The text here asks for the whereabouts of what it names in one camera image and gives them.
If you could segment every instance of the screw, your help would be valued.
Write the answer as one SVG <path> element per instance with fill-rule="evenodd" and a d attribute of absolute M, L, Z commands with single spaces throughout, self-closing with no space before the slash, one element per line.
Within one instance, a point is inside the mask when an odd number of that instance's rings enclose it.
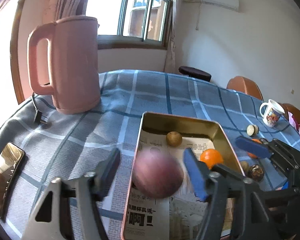
<path fill-rule="evenodd" d="M 246 184 L 251 184 L 253 182 L 253 180 L 250 179 L 250 178 L 244 178 L 243 182 L 246 183 Z"/>
<path fill-rule="evenodd" d="M 59 182 L 59 181 L 61 181 L 61 178 L 60 178 L 60 177 L 55 177 L 55 178 L 51 181 L 51 183 L 57 183 L 57 182 Z"/>
<path fill-rule="evenodd" d="M 96 173 L 94 171 L 87 171 L 84 175 L 86 178 L 93 177 Z"/>
<path fill-rule="evenodd" d="M 216 171 L 212 171 L 212 172 L 210 172 L 209 176 L 212 178 L 218 178 L 218 177 L 220 177 L 220 173 L 218 173 Z"/>

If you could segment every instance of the pink electric kettle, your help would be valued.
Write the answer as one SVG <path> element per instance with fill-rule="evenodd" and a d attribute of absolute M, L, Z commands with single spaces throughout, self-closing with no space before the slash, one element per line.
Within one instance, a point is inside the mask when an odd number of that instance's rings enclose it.
<path fill-rule="evenodd" d="M 32 90 L 52 95 L 58 112 L 76 114 L 100 101 L 98 22 L 84 15 L 66 17 L 34 29 L 28 39 L 28 73 Z M 39 83 L 37 46 L 48 40 L 50 84 Z"/>

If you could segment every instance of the printed mug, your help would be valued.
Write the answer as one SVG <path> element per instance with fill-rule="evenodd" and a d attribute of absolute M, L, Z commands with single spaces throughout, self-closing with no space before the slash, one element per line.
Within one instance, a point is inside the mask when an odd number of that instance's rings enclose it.
<path fill-rule="evenodd" d="M 267 108 L 265 110 L 265 113 L 262 114 L 261 109 L 264 106 L 267 106 Z M 272 99 L 269 99 L 267 103 L 262 103 L 259 111 L 262 116 L 263 122 L 271 128 L 275 126 L 281 115 L 284 114 L 284 109 L 282 108 L 282 106 L 280 106 L 276 101 Z"/>

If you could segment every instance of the smartphone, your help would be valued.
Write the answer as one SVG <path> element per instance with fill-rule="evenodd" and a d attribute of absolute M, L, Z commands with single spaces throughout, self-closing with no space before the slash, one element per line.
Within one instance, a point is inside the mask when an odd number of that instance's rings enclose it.
<path fill-rule="evenodd" d="M 11 142 L 7 143 L 0 154 L 0 218 L 5 215 L 7 195 L 24 156 L 24 150 Z"/>

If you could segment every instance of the window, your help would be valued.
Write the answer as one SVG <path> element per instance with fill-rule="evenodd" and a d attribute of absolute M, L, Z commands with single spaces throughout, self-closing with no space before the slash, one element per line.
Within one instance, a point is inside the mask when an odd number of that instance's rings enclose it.
<path fill-rule="evenodd" d="M 170 0 L 88 0 L 98 19 L 98 42 L 163 45 Z"/>
<path fill-rule="evenodd" d="M 18 108 L 10 66 L 13 19 L 19 0 L 10 0 L 0 10 L 0 126 Z"/>

